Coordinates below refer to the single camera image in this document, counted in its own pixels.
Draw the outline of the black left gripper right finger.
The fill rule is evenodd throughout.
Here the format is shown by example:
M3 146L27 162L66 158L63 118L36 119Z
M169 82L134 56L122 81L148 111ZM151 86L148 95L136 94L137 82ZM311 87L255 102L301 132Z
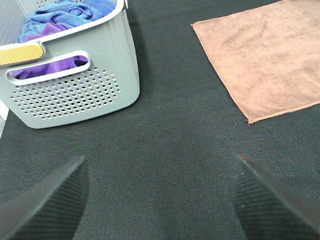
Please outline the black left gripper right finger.
M248 240L318 240L320 202L247 156L232 160L230 198Z

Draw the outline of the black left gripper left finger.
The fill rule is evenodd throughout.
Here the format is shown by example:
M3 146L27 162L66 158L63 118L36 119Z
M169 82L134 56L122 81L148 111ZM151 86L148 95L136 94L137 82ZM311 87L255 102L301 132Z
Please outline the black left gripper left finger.
M2 240L71 240L89 194L88 164L76 156L0 207Z

